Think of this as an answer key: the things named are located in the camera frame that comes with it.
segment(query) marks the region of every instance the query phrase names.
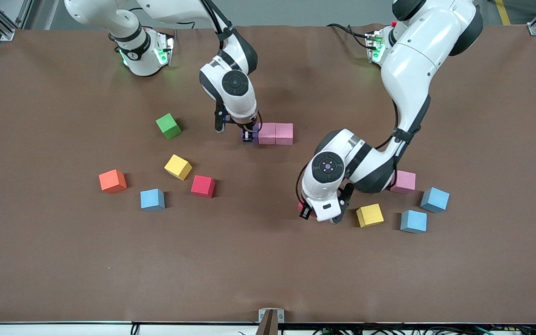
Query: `metal bracket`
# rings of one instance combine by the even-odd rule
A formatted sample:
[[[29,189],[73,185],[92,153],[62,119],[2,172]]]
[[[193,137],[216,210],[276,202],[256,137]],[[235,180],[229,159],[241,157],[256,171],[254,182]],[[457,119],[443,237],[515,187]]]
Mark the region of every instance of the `metal bracket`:
[[[10,41],[13,40],[13,36],[15,36],[15,29],[11,30],[11,35],[9,37],[5,36],[5,35],[2,35],[1,38],[0,38],[0,41],[2,41],[2,42],[10,42]]]
[[[530,26],[530,22],[527,22],[527,28],[529,30],[529,34],[536,36],[536,30],[533,30],[533,28]]]
[[[264,314],[268,312],[268,310],[273,309],[276,312],[278,323],[285,323],[285,310],[282,308],[262,308],[258,310],[258,322],[262,322],[262,318],[264,318]]]

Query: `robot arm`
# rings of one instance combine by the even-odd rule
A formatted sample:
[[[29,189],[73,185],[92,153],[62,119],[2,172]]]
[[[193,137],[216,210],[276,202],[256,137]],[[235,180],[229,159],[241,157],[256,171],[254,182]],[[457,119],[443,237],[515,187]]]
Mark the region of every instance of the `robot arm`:
[[[366,39],[374,47],[368,51],[370,61],[381,65],[398,123],[383,151],[346,129],[326,135],[301,181],[302,218],[314,211],[318,221],[339,223],[354,188],[378,193],[393,182],[396,165],[429,108],[432,77],[449,55],[472,45],[482,30],[471,0],[396,0],[393,11],[404,22]],[[340,189],[345,178],[350,183]]]
[[[143,28],[138,17],[120,9],[127,0],[64,0],[68,13],[79,23],[109,31],[123,63],[138,76],[155,74],[169,62],[173,38]]]
[[[225,131],[226,123],[236,123],[244,132],[244,142],[252,142],[257,121],[257,102],[249,80],[258,63],[251,45],[226,19],[212,0],[137,0],[153,19],[163,23],[192,20],[210,21],[219,39],[219,50],[200,70],[200,84],[216,102],[214,127]],[[173,49],[172,36],[142,27],[138,17],[120,9],[127,0],[64,0],[70,15],[84,25],[106,28],[117,42],[123,62],[138,76],[155,74],[168,64]]]
[[[253,140],[257,102],[249,80],[258,61],[253,47],[239,34],[212,0],[138,0],[153,19],[163,23],[210,21],[219,39],[219,50],[200,69],[200,84],[216,102],[214,127],[225,131],[226,123],[236,123],[244,131],[244,141]]]

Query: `brown table surface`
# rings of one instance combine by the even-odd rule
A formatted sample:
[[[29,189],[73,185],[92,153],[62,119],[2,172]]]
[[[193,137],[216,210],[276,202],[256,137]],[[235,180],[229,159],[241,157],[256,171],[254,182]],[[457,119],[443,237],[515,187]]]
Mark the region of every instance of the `brown table surface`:
[[[247,27],[264,121],[295,124],[293,146],[243,146],[213,130],[198,70],[210,30],[180,30],[176,67],[138,78],[104,31],[18,31],[0,46],[0,321],[255,320],[536,322],[536,36],[485,27],[435,76],[432,103],[400,163],[410,195],[355,194],[385,222],[359,228],[297,217],[295,180],[319,140],[348,127],[368,143],[394,113],[379,70],[350,36]],[[171,112],[183,133],[166,140]],[[194,169],[180,181],[172,154]],[[100,191],[119,169],[129,188]],[[194,174],[217,179],[191,195]],[[428,231],[399,230],[423,191],[451,196]],[[168,208],[140,210],[160,188]]]

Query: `floor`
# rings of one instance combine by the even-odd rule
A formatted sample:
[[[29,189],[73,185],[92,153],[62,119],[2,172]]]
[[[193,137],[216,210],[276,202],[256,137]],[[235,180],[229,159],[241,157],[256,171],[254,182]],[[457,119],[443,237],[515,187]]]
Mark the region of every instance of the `floor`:
[[[536,15],[536,0],[475,0],[481,6],[485,25],[525,24]],[[289,25],[325,26],[329,23],[362,26],[368,23],[389,23],[394,20],[389,1],[380,0],[215,0],[223,12],[239,26]],[[126,9],[139,7],[130,0]],[[507,17],[500,15],[505,8]],[[36,29],[96,29],[80,25],[68,15],[63,0],[41,0],[34,7],[35,15],[28,27]],[[185,28],[184,26],[162,25],[136,10],[143,25]],[[209,28],[204,22],[196,28]]]

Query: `foam block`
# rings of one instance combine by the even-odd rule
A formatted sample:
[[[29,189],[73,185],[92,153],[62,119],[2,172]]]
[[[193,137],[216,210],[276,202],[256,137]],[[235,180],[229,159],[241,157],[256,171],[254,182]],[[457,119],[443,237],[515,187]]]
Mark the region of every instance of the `foam block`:
[[[276,124],[276,144],[291,146],[293,144],[293,124],[277,123]]]
[[[298,203],[298,204],[297,204],[297,210],[299,211],[299,213],[302,212],[302,210],[303,210],[303,205],[302,205],[302,203]],[[310,214],[310,215],[313,216],[313,217],[315,218],[315,212],[311,211],[311,214]]]
[[[157,188],[140,192],[140,207],[146,212],[164,210],[164,193]]]
[[[160,128],[160,131],[162,131],[162,134],[168,140],[172,139],[173,137],[181,133],[181,128],[179,128],[179,126],[177,125],[177,122],[175,122],[175,120],[171,116],[171,113],[168,113],[167,115],[158,119],[157,125]]]
[[[258,144],[276,144],[276,123],[262,123]]]
[[[205,176],[194,176],[194,184],[192,185],[192,193],[198,197],[211,198],[214,196],[214,180]]]
[[[124,189],[127,189],[125,176],[118,170],[111,170],[109,172],[105,172],[104,174],[99,174],[98,180],[100,181],[100,189],[109,194],[121,192]]]
[[[432,187],[428,189],[421,200],[421,208],[434,213],[441,213],[446,210],[450,194],[440,189]]]
[[[251,130],[256,131],[255,133],[251,134],[251,136],[253,136],[253,140],[251,142],[243,142],[243,144],[258,144],[258,123],[256,123]],[[245,131],[241,129],[241,140],[244,140],[244,137]]]
[[[383,215],[379,204],[359,208],[357,210],[357,218],[359,218],[359,225],[362,228],[383,222]]]
[[[427,231],[427,214],[408,210],[400,217],[400,230],[414,234],[423,234]]]
[[[398,170],[398,172],[396,172],[396,183],[390,188],[390,191],[395,193],[409,194],[412,191],[415,191],[416,179],[416,174]]]
[[[192,166],[188,161],[178,155],[172,155],[171,159],[168,160],[168,163],[164,166],[164,169],[180,180],[185,180],[189,172],[192,170]]]

